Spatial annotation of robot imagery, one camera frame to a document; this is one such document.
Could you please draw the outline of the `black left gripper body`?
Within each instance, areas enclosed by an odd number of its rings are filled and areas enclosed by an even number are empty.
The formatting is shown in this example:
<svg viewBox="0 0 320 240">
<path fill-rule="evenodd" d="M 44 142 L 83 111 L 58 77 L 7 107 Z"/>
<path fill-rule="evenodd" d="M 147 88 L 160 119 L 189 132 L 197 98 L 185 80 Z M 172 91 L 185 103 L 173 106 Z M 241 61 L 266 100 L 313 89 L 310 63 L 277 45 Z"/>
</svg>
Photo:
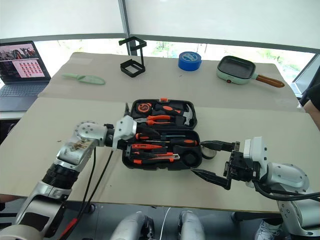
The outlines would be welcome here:
<svg viewBox="0 0 320 240">
<path fill-rule="evenodd" d="M 127 140 L 133 138 L 137 131 L 137 122 L 134 119 L 120 119 L 116 123 L 116 147 L 125 149 Z"/>
</svg>

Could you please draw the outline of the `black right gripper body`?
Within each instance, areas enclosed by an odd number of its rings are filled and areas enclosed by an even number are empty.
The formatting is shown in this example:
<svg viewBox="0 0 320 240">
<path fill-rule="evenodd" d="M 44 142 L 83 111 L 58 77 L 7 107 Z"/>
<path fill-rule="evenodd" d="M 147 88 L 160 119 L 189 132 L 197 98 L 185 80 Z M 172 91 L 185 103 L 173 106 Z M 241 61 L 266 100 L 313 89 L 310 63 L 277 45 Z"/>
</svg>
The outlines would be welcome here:
<svg viewBox="0 0 320 240">
<path fill-rule="evenodd" d="M 259 163 L 249 157 L 245 157 L 243 152 L 232 150 L 229 160 L 225 163 L 223 176 L 229 183 L 232 180 L 250 182 L 259 179 Z"/>
</svg>

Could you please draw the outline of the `black orange handled screwdriver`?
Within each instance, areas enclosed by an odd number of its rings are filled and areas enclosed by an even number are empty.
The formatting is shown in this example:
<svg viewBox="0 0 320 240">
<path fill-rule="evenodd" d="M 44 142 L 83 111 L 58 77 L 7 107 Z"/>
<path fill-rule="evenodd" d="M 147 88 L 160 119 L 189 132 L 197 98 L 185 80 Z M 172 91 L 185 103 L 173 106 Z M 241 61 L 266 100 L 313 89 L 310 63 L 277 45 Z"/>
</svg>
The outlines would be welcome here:
<svg viewBox="0 0 320 240">
<path fill-rule="evenodd" d="M 161 140 L 145 140 L 144 142 L 147 143 L 163 143 L 163 144 L 170 144 L 170 145 L 179 145 L 184 147 L 196 147 L 198 142 L 192 139 L 171 139 L 167 141 Z"/>
</svg>

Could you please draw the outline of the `black tool case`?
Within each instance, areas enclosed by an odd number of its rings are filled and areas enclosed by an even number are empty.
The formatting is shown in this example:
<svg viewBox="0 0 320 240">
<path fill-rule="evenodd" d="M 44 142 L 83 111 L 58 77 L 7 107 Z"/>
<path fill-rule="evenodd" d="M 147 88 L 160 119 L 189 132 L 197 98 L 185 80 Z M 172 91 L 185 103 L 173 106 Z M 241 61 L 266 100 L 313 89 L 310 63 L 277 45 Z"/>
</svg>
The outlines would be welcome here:
<svg viewBox="0 0 320 240">
<path fill-rule="evenodd" d="M 152 110 L 147 114 L 140 114 L 137 112 L 137 105 L 139 103 L 151 103 Z M 190 106 L 193 112 L 193 118 L 190 120 L 189 126 L 185 125 L 185 118 L 183 116 L 170 115 L 163 110 L 155 110 L 155 105 L 170 106 L 179 110 L 188 111 L 187 105 Z M 156 130 L 160 135 L 186 135 L 186 138 L 160 138 L 160 141 L 170 141 L 173 139 L 188 139 L 196 140 L 197 146 L 181 146 L 171 145 L 168 143 L 154 143 L 135 140 L 133 138 L 126 141 L 127 146 L 122 151 L 122 162 L 129 169 L 141 169 L 146 171 L 155 171 L 158 169 L 167 169 L 169 171 L 187 170 L 189 168 L 195 168 L 202 162 L 202 150 L 200 146 L 200 137 L 194 130 L 198 120 L 194 104 L 188 100 L 176 100 L 176 99 L 138 99 L 133 102 L 132 107 L 129 107 L 130 117 L 134 120 L 139 118 L 146 118 L 148 116 L 157 115 L 169 115 L 175 117 L 175 125 L 146 125 L 145 123 L 137 123 L 137 126 L 147 126 L 153 130 Z M 137 150 L 130 149 L 132 144 L 152 144 L 166 146 L 167 148 L 154 149 L 154 150 Z M 159 154 L 179 154 L 180 159 L 173 162 L 167 159 L 149 160 L 148 158 L 154 157 Z"/>
</svg>

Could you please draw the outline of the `short orange black screwdriver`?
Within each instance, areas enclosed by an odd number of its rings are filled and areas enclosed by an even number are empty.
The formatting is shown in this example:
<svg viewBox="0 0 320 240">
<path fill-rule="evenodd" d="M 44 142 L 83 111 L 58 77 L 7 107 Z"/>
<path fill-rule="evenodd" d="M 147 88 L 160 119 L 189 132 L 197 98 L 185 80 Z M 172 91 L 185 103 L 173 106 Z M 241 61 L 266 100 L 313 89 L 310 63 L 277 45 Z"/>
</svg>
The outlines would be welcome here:
<svg viewBox="0 0 320 240">
<path fill-rule="evenodd" d="M 137 141 L 159 141 L 160 135 L 136 133 L 134 139 Z"/>
</svg>

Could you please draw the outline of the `orange black tape measure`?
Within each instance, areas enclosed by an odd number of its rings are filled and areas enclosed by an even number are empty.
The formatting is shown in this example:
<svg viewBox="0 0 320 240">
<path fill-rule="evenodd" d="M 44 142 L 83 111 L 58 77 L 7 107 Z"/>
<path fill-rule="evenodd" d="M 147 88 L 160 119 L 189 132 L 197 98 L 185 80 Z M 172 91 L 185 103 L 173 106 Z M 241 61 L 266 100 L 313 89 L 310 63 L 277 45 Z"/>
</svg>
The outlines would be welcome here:
<svg viewBox="0 0 320 240">
<path fill-rule="evenodd" d="M 152 110 L 152 104 L 150 102 L 141 102 L 136 106 L 136 110 L 139 114 L 148 114 Z"/>
</svg>

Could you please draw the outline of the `black tape roll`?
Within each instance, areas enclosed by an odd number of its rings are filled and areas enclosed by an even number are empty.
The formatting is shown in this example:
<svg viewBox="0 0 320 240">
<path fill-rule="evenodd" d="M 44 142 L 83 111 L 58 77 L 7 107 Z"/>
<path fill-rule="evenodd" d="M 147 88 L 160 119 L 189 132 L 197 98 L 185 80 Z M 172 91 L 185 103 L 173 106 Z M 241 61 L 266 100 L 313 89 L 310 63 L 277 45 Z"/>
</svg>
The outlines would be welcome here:
<svg viewBox="0 0 320 240">
<path fill-rule="evenodd" d="M 216 156 L 217 151 L 210 149 L 210 148 L 207 148 L 205 146 L 202 146 L 201 147 L 201 154 L 204 159 L 211 160 Z"/>
</svg>

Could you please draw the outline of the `silver utility knife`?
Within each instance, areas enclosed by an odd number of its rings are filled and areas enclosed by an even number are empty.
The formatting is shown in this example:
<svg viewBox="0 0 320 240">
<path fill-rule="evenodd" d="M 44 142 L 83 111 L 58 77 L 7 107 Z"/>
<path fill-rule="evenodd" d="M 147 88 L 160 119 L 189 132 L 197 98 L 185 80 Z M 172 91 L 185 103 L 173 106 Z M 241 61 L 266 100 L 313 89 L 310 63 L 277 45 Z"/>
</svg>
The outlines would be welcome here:
<svg viewBox="0 0 320 240">
<path fill-rule="evenodd" d="M 174 162 L 175 160 L 180 159 L 180 155 L 177 153 L 165 153 L 165 154 L 155 154 L 152 157 L 148 157 L 148 160 L 169 160 L 170 162 Z"/>
</svg>

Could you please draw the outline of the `light green sheathed knife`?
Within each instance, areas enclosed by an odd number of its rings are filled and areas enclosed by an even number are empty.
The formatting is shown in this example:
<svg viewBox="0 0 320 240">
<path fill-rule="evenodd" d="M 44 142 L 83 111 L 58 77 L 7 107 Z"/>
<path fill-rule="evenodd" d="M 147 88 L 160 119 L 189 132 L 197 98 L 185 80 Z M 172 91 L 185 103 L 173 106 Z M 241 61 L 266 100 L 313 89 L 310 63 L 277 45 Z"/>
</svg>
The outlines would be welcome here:
<svg viewBox="0 0 320 240">
<path fill-rule="evenodd" d="M 94 75 L 80 75 L 74 73 L 64 73 L 63 77 L 76 79 L 78 82 L 93 84 L 93 85 L 105 85 L 106 82 L 103 78 Z"/>
</svg>

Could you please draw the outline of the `silver rounded leg cover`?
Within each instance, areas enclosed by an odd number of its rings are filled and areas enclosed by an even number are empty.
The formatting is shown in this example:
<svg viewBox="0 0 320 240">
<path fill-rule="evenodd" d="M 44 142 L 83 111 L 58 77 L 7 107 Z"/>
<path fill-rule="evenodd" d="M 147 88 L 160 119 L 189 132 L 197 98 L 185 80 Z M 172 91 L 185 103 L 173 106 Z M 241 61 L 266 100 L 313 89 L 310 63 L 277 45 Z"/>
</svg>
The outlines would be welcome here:
<svg viewBox="0 0 320 240">
<path fill-rule="evenodd" d="M 177 240 L 205 240 L 204 227 L 192 211 L 182 211 L 178 220 Z"/>
<path fill-rule="evenodd" d="M 122 219 L 109 240 L 152 240 L 154 236 L 153 219 L 138 211 Z"/>
</svg>

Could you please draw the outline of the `white sneaker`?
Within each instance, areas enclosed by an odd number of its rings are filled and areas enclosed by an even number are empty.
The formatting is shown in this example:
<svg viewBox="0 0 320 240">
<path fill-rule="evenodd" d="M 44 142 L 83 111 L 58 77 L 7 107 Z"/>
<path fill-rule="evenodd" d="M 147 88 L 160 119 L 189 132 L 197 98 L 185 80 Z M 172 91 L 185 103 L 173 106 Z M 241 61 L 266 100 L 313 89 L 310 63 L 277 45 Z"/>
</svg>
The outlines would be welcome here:
<svg viewBox="0 0 320 240">
<path fill-rule="evenodd" d="M 263 219 L 255 232 L 254 240 L 276 240 L 282 232 L 281 218 Z"/>
</svg>

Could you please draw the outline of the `blue tape roll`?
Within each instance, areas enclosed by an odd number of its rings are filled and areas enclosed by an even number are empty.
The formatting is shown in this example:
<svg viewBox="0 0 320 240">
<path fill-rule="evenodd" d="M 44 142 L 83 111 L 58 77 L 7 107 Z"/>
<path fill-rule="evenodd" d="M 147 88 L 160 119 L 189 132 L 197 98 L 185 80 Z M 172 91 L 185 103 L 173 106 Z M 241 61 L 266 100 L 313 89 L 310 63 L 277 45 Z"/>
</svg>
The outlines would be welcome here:
<svg viewBox="0 0 320 240">
<path fill-rule="evenodd" d="M 184 71 L 192 72 L 200 68 L 202 57 L 193 51 L 185 51 L 179 54 L 178 67 Z"/>
</svg>

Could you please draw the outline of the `person in dark clothing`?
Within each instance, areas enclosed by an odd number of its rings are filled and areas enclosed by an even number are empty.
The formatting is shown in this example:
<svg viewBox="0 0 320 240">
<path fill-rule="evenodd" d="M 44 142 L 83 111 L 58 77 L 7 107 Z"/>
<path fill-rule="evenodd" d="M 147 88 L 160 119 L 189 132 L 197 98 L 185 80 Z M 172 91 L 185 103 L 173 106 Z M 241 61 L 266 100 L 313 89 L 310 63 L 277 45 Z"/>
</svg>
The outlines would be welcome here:
<svg viewBox="0 0 320 240">
<path fill-rule="evenodd" d="M 299 103 L 304 107 L 308 101 L 310 101 L 314 105 L 314 107 L 320 112 L 320 83 L 317 83 L 312 87 L 309 87 L 302 95 L 302 98 L 299 100 Z"/>
</svg>

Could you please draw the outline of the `orange handled pliers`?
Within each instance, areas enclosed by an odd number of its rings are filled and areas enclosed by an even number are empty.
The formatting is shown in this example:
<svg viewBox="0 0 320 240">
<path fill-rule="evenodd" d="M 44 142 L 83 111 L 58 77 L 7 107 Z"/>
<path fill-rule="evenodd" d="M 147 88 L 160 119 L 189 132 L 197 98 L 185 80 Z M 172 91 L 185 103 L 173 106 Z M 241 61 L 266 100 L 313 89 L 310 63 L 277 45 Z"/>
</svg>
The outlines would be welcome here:
<svg viewBox="0 0 320 240">
<path fill-rule="evenodd" d="M 175 125 L 175 117 L 171 115 L 149 115 L 136 118 L 137 123 L 145 123 L 147 126 Z"/>
</svg>

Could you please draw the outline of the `grey window post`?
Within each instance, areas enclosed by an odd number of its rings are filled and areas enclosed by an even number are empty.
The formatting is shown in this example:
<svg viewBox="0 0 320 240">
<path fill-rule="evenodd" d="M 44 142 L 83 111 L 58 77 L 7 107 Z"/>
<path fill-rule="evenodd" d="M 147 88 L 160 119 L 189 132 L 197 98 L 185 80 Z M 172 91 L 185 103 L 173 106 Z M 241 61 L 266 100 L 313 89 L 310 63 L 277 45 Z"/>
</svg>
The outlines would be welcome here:
<svg viewBox="0 0 320 240">
<path fill-rule="evenodd" d="M 130 37 L 130 27 L 128 22 L 126 0 L 118 0 L 118 6 L 119 6 L 124 38 L 128 39 Z"/>
</svg>

